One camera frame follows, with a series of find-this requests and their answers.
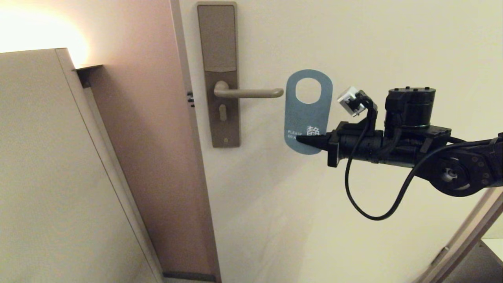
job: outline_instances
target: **lever handle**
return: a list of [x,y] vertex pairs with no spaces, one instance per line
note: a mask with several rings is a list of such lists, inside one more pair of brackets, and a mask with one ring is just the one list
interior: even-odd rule
[[215,84],[214,93],[221,98],[276,98],[283,95],[283,89],[273,90],[230,90],[224,81]]

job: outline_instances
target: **chinese character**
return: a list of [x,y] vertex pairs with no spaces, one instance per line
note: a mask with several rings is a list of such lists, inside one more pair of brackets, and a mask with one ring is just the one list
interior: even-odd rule
[[318,127],[308,126],[307,127],[307,135],[319,135]]

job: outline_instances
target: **door handle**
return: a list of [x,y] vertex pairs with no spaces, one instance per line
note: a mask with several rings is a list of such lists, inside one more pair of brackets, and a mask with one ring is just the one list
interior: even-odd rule
[[283,95],[283,89],[272,90],[230,90],[229,84],[218,81],[213,93],[221,98],[276,98]]
[[236,2],[199,2],[197,14],[213,147],[236,148],[241,145],[239,98],[275,98],[284,91],[239,89]]

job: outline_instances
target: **door frame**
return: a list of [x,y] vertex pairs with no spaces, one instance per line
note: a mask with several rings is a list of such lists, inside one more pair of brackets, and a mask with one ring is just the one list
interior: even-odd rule
[[503,187],[488,188],[449,243],[413,283],[443,282],[503,212]]

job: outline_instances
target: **hanger hole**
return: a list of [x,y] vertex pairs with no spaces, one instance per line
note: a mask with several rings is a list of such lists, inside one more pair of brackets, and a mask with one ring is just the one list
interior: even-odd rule
[[306,104],[312,104],[319,100],[319,97],[321,95],[321,85],[315,79],[301,79],[297,83],[295,93],[298,100]]

